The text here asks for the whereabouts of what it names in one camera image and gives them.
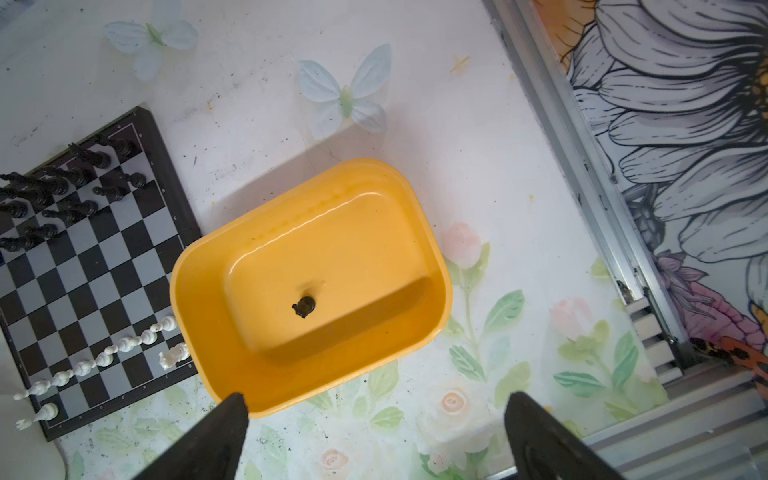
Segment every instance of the white flower petal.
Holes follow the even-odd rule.
[[[163,67],[163,47],[151,43],[142,48],[134,60],[134,73],[142,81],[157,77]]]
[[[704,41],[764,35],[765,2],[754,0],[641,0],[645,9],[670,30]]]
[[[575,88],[574,95],[593,134],[606,131],[611,122],[624,113],[623,108],[606,102],[600,94],[589,88]]]
[[[656,22],[639,0],[602,0],[595,8],[605,48],[618,61],[660,77],[706,74],[723,61],[757,58],[762,47],[681,37]]]
[[[355,101],[352,107],[352,119],[372,134],[380,134],[386,130],[384,109],[370,100]]]
[[[685,253],[706,263],[761,255],[768,251],[768,197],[697,215],[679,239]]]
[[[656,199],[662,220],[690,217],[768,190],[768,145],[716,151],[674,181]]]
[[[392,73],[392,47],[380,45],[362,61],[349,89],[353,98],[362,98],[379,90]]]
[[[703,144],[728,133],[742,115],[736,102],[680,113],[628,111],[608,131],[619,145]]]
[[[709,154],[711,144],[691,147],[642,147],[619,161],[621,173],[636,184],[676,180],[691,165]]]
[[[592,23],[586,27],[571,54],[568,78],[573,87],[592,88],[608,73],[613,63],[613,57],[600,39],[600,29]]]
[[[135,22],[112,22],[104,26],[109,42],[123,53],[136,53],[149,43],[149,31],[145,25]]]
[[[629,68],[612,71],[600,83],[600,95],[614,105],[639,111],[692,111],[723,100],[744,81],[735,65],[704,78],[659,78]]]
[[[315,140],[323,140],[335,134],[344,115],[341,111],[341,102],[337,100],[326,102],[319,106],[319,110],[312,116],[310,130]]]
[[[316,61],[299,62],[299,86],[308,100],[318,103],[339,100],[341,97],[339,83]]]
[[[163,43],[177,50],[186,50],[197,44],[197,30],[186,20],[173,23],[161,34]]]

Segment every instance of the light blue butterfly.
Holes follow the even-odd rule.
[[[362,61],[349,87],[339,88],[336,79],[316,61],[303,60],[299,65],[301,93],[318,104],[310,122],[315,139],[330,137],[349,117],[372,134],[386,130],[384,109],[367,97],[389,80],[392,72],[392,48],[389,44],[373,49]]]

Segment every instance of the flower illustration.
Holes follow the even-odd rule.
[[[110,43],[119,51],[136,55],[134,73],[142,81],[152,80],[163,67],[163,48],[186,50],[197,44],[197,30],[179,20],[178,0],[155,0],[151,23],[111,22],[104,27]]]
[[[456,222],[442,235],[442,253],[448,260],[467,269],[480,260],[482,240],[464,222]]]

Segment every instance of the gray square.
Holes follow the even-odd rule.
[[[79,384],[62,390],[58,397],[61,399],[61,404],[64,406],[64,410],[67,411],[67,416],[70,419],[88,410],[88,402],[85,401],[83,389]]]
[[[64,343],[61,342],[61,337],[58,332],[53,332],[51,335],[46,336],[44,339],[38,341],[40,351],[43,352],[43,357],[48,365],[67,358],[67,351],[64,350]]]
[[[91,287],[91,292],[94,294],[96,305],[99,308],[104,308],[120,298],[118,288],[114,285],[114,280],[109,272],[106,272],[96,280],[92,280],[88,285]]]
[[[8,265],[0,265],[0,297],[8,295],[14,290],[16,290],[16,285],[13,284]]]
[[[142,286],[165,275],[163,264],[160,263],[160,257],[157,256],[157,251],[154,248],[134,258],[133,262]]]
[[[134,333],[133,326],[127,326],[124,329],[112,335],[111,336],[112,344],[117,345],[121,339],[127,336],[131,338],[136,336],[136,334]],[[138,355],[139,353],[141,353],[141,345],[137,345],[134,348],[128,350],[127,352],[118,352],[118,358],[120,359],[121,362],[123,362],[127,359],[130,359],[132,356]]]
[[[176,235],[176,224],[167,208],[161,208],[144,219],[153,245],[158,245]]]
[[[45,305],[45,298],[42,290],[40,290],[38,279],[25,283],[16,289],[16,292],[18,292],[18,298],[21,299],[25,312],[34,312]]]
[[[107,326],[104,324],[104,317],[101,316],[99,310],[84,316],[78,322],[80,322],[80,330],[82,330],[88,345],[93,345],[109,336]]]
[[[11,339],[17,350],[25,349],[38,341],[28,316],[9,325],[8,332],[11,333]]]
[[[143,288],[135,290],[123,297],[123,307],[128,314],[131,325],[152,315],[152,305],[149,304]]]
[[[104,261],[107,262],[109,270],[131,259],[131,254],[125,245],[125,239],[120,232],[99,243],[98,247],[101,249],[101,254],[104,255]]]
[[[77,256],[72,257],[71,259],[57,266],[56,270],[58,270],[58,276],[61,278],[61,284],[64,285],[64,290],[66,290],[67,293],[88,281],[88,279],[85,278],[83,266],[80,264],[80,259]]]
[[[125,230],[141,220],[141,212],[132,194],[126,195],[118,202],[112,202],[110,208],[120,230]]]
[[[27,260],[32,267],[35,276],[41,276],[43,273],[56,268],[56,263],[51,256],[51,249],[48,248],[48,242],[43,242],[31,250],[27,250]]]
[[[128,382],[128,376],[125,374],[122,363],[118,363],[101,372],[101,381],[107,387],[107,393],[111,399],[115,399],[131,390],[131,384]]]
[[[77,222],[67,229],[67,233],[69,233],[69,240],[71,240],[77,255],[98,243],[91,222]]]
[[[51,313],[51,318],[57,330],[61,330],[67,325],[78,321],[78,316],[74,314],[74,308],[72,308],[69,295],[64,295],[62,298],[50,302],[48,304],[48,311]]]

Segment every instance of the black pawn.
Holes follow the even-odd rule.
[[[18,200],[13,200],[5,205],[0,205],[0,212],[8,212],[11,217],[24,218],[27,216],[27,204]]]
[[[94,187],[94,193],[104,195],[110,202],[120,200],[127,193],[120,187]]]
[[[133,188],[142,188],[144,185],[147,184],[147,178],[144,176],[144,174],[140,174],[136,172],[135,174],[122,174],[120,176],[121,180],[127,181],[129,184],[133,186]]]
[[[96,168],[108,168],[112,163],[112,159],[103,151],[90,151],[78,144],[69,144],[69,152]]]
[[[125,138],[109,138],[105,134],[96,135],[96,143],[114,148],[114,152],[123,158],[133,157],[137,153],[136,144]]]

